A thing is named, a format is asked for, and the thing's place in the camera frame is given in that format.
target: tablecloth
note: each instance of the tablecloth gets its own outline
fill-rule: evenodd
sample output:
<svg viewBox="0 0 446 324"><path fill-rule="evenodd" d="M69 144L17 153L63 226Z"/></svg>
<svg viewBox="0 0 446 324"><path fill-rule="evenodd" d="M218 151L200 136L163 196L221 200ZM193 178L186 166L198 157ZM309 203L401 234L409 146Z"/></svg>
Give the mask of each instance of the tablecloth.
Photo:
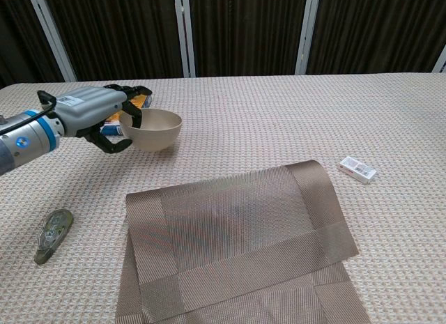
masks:
<svg viewBox="0 0 446 324"><path fill-rule="evenodd" d="M0 113L111 82L18 84ZM360 254L346 269L372 323L446 322L446 75L216 77L119 81L153 91L183 117L174 146L107 155L63 138L0 178L0 323L113 323L123 265L125 195L318 160ZM336 170L346 155L378 170L370 185ZM33 262L47 213L75 221L44 265Z"/></svg>

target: curtain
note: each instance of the curtain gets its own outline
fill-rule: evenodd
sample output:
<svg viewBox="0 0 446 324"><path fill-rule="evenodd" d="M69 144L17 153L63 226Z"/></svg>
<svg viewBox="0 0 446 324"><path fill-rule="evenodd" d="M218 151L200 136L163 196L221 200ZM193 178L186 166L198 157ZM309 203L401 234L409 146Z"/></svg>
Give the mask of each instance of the curtain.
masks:
<svg viewBox="0 0 446 324"><path fill-rule="evenodd" d="M307 74L431 72L446 0L320 0Z"/></svg>
<svg viewBox="0 0 446 324"><path fill-rule="evenodd" d="M47 0L78 80L182 77L174 0Z"/></svg>
<svg viewBox="0 0 446 324"><path fill-rule="evenodd" d="M63 77L30 0L0 0L0 88Z"/></svg>
<svg viewBox="0 0 446 324"><path fill-rule="evenodd" d="M292 75L305 0L190 0L197 76Z"/></svg>

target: eraser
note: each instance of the eraser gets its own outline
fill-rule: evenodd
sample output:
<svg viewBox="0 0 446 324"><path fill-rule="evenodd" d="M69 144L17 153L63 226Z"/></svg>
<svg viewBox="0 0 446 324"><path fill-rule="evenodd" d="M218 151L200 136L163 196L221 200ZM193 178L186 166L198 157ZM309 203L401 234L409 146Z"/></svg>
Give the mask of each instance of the eraser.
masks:
<svg viewBox="0 0 446 324"><path fill-rule="evenodd" d="M373 167L367 166L349 156L345 157L337 165L337 168L364 184L370 183L376 175L376 170Z"/></svg>

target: beige bowl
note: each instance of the beige bowl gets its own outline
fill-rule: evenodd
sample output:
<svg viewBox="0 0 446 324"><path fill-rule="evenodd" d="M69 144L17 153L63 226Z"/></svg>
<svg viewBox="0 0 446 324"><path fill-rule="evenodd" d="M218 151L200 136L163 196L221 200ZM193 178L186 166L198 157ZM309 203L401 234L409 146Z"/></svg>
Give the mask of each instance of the beige bowl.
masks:
<svg viewBox="0 0 446 324"><path fill-rule="evenodd" d="M141 128L132 127L132 117L122 113L119 124L123 135L133 140L132 145L147 152L164 150L175 142L181 129L181 117L161 109L141 109Z"/></svg>

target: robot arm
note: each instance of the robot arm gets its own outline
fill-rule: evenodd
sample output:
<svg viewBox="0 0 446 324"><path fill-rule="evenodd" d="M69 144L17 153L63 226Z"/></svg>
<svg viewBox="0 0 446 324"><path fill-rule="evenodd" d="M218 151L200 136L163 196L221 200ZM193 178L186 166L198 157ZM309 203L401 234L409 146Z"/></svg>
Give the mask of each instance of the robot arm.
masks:
<svg viewBox="0 0 446 324"><path fill-rule="evenodd" d="M126 149L132 141L110 142L100 128L111 115L123 110L141 126L141 110L131 103L137 95L150 95L143 86L82 87L54 97L38 92L43 111L27 110L0 116L0 176L59 147L61 137L85 137L106 153Z"/></svg>

